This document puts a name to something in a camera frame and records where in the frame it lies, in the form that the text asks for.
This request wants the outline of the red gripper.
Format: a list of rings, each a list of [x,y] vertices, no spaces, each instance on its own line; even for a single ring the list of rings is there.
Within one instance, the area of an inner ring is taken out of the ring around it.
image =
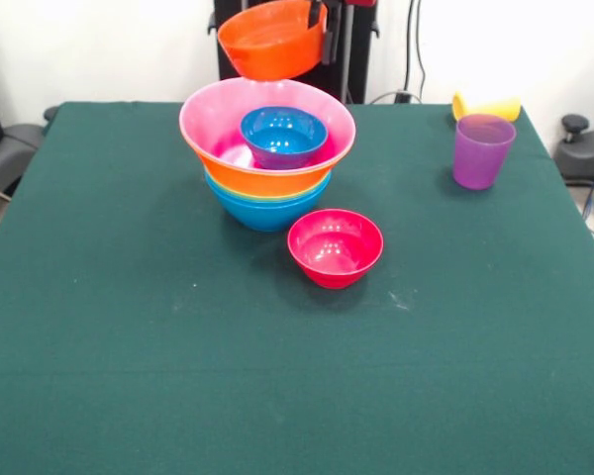
[[[352,6],[373,7],[377,0],[345,0],[345,2]],[[311,0],[308,10],[308,29],[314,28],[319,23],[323,4],[327,8],[327,19],[324,30],[322,64],[331,65],[337,59],[343,2],[341,0]]]

